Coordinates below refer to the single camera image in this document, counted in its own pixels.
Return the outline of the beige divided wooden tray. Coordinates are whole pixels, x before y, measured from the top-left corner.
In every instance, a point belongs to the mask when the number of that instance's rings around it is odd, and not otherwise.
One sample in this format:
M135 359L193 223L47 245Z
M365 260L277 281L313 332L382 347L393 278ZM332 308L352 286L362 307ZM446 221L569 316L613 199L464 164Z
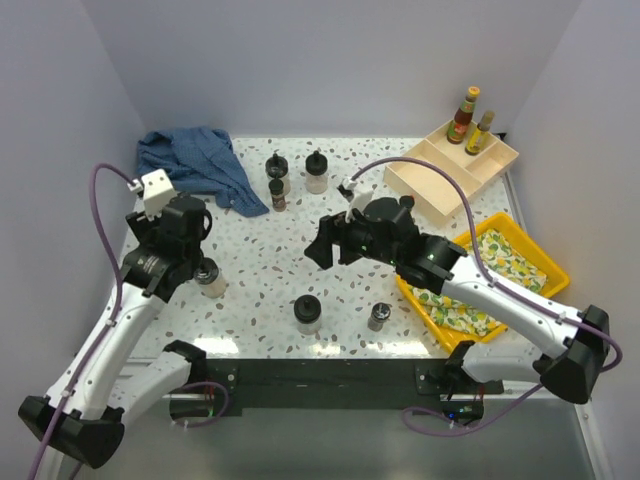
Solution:
M446 139L448 125L443 124L404 153L406 157L426 161L443 170L462 188L470 201L478 197L504 174L519 153L492 133L477 155L466 153L463 144ZM411 195L415 210L431 223L442 226L463 210L462 200L450 183L423 166L394 162L385 167L385 184L399 195Z

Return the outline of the taped lid glass jar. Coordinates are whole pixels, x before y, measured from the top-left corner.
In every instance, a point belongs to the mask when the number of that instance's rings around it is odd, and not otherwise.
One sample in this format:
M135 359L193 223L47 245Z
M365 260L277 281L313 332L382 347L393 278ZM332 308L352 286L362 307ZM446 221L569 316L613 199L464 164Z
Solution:
M270 179L281 179L289 173L288 161L277 153L273 153L265 162L265 172Z

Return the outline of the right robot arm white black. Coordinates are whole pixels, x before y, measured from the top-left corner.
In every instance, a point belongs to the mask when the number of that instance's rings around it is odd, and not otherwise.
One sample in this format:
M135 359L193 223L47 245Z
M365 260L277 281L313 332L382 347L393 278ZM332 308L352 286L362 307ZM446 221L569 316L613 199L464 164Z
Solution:
M445 369L448 386L469 392L478 383L538 383L556 397L584 404L605 370L609 315L552 301L496 274L443 236L420 232L409 196L382 197L362 211L326 215L306 257L321 269L367 258L394 267L409 285L457 300L488 314L525 338L492 348L468 341L455 348Z

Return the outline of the blue checkered shirt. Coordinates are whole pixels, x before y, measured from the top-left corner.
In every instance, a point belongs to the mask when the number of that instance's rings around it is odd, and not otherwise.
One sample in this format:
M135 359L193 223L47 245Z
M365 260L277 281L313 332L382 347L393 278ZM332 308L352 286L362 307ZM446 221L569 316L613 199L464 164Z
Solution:
M245 218L265 215L269 208L254 192L229 134L206 126L151 131L137 143L137 173L164 170L174 187L209 195L222 209Z

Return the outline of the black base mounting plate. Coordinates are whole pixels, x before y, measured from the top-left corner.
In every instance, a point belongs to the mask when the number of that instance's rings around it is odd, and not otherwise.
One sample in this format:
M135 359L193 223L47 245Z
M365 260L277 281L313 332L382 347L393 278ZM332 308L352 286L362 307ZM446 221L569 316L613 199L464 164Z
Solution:
M503 383L477 383L445 359L209 359L203 378L222 385L175 393L173 420L240 416L245 409L402 410L420 406L468 425L484 414L486 394Z

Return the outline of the red cap sauce bottle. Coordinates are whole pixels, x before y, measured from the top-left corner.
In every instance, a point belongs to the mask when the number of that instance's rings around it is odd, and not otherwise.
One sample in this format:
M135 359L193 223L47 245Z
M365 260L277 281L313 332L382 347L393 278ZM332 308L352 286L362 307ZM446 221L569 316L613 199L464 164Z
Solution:
M477 86L470 86L467 89L464 100L448 125L446 139L449 143L457 145L464 140L480 93L481 89Z

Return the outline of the front centre glass jar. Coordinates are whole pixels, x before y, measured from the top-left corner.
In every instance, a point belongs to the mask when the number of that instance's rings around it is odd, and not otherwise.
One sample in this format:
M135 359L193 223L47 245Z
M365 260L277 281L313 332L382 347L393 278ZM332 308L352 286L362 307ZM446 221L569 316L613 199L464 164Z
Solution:
M322 307L320 300L314 295L298 297L293 306L296 326L303 335L314 335L321 326Z

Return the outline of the lemon print cloth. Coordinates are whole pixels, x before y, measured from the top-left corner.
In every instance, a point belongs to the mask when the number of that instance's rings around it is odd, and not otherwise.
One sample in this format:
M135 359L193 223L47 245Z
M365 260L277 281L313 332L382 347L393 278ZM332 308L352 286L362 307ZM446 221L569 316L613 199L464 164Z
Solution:
M522 256L499 231L485 231L477 243L485 266L495 273L535 293L540 293L546 285L547 275ZM413 286L409 286L409 291L439 327L484 337L501 325L486 313L449 297Z

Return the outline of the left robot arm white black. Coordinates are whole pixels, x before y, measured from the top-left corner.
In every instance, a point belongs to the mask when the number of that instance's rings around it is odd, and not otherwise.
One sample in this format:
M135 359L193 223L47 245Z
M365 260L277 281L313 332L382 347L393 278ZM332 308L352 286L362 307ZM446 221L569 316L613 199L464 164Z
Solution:
M38 440L98 469L114 455L134 419L163 395L200 390L205 353L174 341L142 372L116 380L141 335L178 287L193 279L212 218L199 198L180 195L159 217L126 218L138 240L122 263L109 302L78 355L42 396L26 397L19 418Z

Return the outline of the yellow oil bottle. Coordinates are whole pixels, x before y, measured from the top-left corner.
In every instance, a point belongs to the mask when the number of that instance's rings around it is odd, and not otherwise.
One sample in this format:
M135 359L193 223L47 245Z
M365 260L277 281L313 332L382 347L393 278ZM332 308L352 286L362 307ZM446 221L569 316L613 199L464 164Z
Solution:
M470 156L478 155L484 148L488 138L492 122L495 118L493 110L486 110L480 121L476 124L476 128L469 137L465 152Z

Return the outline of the back right glass jar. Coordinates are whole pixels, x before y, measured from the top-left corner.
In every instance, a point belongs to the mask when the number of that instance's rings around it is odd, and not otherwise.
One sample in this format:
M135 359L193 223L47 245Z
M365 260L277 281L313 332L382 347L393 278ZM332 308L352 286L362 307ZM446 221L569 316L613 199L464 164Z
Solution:
M305 160L305 186L312 194L322 194L328 188L328 160L318 150Z

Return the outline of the black cap spice shaker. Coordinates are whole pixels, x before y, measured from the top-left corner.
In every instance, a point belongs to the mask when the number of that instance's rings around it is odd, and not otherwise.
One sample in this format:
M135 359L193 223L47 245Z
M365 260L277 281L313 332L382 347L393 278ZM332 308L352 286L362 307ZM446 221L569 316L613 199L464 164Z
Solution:
M284 183L280 179L272 179L269 181L268 187L273 209L276 212L284 211L286 209Z

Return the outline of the yellow plastic tray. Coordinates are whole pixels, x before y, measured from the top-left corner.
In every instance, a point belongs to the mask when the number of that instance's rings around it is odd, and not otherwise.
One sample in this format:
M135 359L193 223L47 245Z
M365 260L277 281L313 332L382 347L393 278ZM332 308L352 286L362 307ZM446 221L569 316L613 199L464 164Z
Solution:
M545 298L550 298L569 285L569 276L507 214L495 214L489 219L477 224L475 229L477 238L489 229L499 231L522 256L547 275L546 285L541 292L537 294ZM409 291L410 285L401 278L397 278L396 283L412 308L422 319L428 331L433 335L441 348L447 352L452 352L462 341L471 340L476 343L488 343L508 330L508 327L500 322L501 325L493 332L484 337L478 337L446 327L439 327L427 315L427 312L423 306L418 303L417 299L411 295Z

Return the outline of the left front glass jar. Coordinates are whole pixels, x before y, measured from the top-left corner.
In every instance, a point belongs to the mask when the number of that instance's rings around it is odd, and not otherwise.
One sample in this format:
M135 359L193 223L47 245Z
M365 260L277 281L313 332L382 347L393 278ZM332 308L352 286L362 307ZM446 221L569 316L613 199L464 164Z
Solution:
M202 293L212 299L221 297L226 289L227 282L217 263L205 257L194 272L194 281L200 287Z

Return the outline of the dark spice shaker near tray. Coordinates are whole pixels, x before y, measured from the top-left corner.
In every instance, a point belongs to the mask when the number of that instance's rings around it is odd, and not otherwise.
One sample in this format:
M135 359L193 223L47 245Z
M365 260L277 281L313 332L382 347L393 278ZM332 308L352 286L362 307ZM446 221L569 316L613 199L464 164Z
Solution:
M400 198L401 204L407 208L412 208L415 205L415 200L411 195L405 195Z

